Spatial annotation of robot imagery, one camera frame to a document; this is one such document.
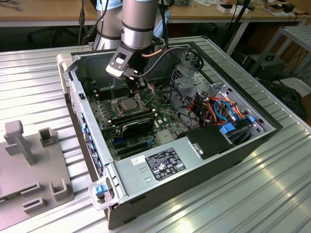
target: wire bundle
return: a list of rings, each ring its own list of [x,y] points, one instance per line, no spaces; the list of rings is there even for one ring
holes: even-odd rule
[[[192,104],[190,104],[188,108],[188,111],[192,111],[194,105],[195,103],[192,102]],[[225,116],[222,115],[221,109],[223,107],[229,110],[229,112],[233,116],[233,119],[232,119],[233,121],[236,119],[244,118],[244,115],[240,112],[236,103],[226,98],[210,97],[207,100],[207,102],[203,102],[202,105],[207,107],[207,111],[206,111],[204,123],[203,123],[204,126],[206,125],[206,122],[214,123],[217,125],[229,123],[230,120],[228,120]]]

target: blue drive bracket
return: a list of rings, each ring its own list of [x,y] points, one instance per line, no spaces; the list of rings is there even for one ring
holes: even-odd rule
[[[224,134],[227,134],[233,130],[235,130],[235,127],[233,126],[232,123],[228,123],[228,124],[225,124],[221,127],[221,130],[223,131]]]

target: floor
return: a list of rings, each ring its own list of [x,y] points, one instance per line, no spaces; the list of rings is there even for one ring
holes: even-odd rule
[[[54,32],[34,34],[33,42],[28,41],[27,32],[37,29],[40,27],[0,28],[0,52],[50,48]],[[79,28],[70,28],[70,31],[78,35]],[[68,34],[59,35],[55,42],[55,47],[76,45],[78,39]]]

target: motherboard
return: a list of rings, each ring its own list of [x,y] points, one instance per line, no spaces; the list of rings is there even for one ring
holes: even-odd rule
[[[115,161],[174,141],[188,130],[171,108],[167,88],[148,87],[131,98],[88,99]]]

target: metal rack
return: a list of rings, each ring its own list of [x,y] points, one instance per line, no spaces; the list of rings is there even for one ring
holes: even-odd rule
[[[311,128],[210,40],[195,42],[284,127],[240,164],[112,232],[310,232]],[[69,203],[3,232],[108,232],[92,206],[86,168],[62,94],[56,55],[88,50],[57,48],[0,53],[0,133],[6,118],[27,122],[25,133],[48,124],[61,138],[75,193]],[[204,72],[219,81],[215,71]]]
[[[266,49],[261,54],[260,58],[254,64],[253,68],[250,70],[250,74],[254,75],[256,70],[259,68],[260,64],[267,57],[268,53],[271,51],[276,42],[280,39],[280,37],[284,35],[287,37],[287,40],[277,51],[277,56],[280,56],[284,50],[288,47],[291,41],[297,43],[307,51],[311,51],[311,27],[303,26],[303,27],[280,27],[275,36],[272,38]],[[305,71],[308,67],[311,66],[311,59],[303,66],[300,70],[298,77],[301,77],[303,71]]]

